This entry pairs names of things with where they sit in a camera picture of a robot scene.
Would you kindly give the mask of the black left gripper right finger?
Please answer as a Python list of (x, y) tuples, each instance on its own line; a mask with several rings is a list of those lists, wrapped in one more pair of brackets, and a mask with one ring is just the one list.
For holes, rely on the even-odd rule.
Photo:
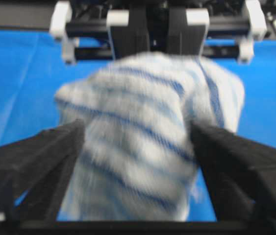
[(276, 235), (276, 148), (196, 121), (190, 139), (217, 220)]

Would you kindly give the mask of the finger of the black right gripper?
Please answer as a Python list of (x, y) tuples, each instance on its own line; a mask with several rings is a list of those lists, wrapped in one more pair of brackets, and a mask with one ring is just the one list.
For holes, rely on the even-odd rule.
[(127, 1), (129, 9), (110, 9), (106, 27), (114, 60), (150, 51), (146, 4)]
[(169, 1), (168, 53), (200, 56), (209, 29), (206, 8), (190, 8), (185, 0)]

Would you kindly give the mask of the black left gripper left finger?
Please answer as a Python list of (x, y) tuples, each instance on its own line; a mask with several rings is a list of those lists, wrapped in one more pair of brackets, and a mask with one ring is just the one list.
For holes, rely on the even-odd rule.
[(0, 222), (55, 221), (84, 141), (75, 120), (0, 147)]

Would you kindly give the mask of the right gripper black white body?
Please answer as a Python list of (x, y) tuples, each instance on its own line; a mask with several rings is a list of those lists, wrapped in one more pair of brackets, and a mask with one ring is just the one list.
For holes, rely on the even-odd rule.
[[(200, 56), (233, 58), (247, 63), (254, 43), (276, 40), (276, 0), (186, 0), (190, 8), (206, 8), (209, 29)], [(49, 33), (61, 43), (62, 59), (112, 60), (106, 27), (110, 9), (129, 9), (127, 0), (61, 0), (55, 4)], [(146, 4), (150, 51), (168, 54), (169, 0)]]

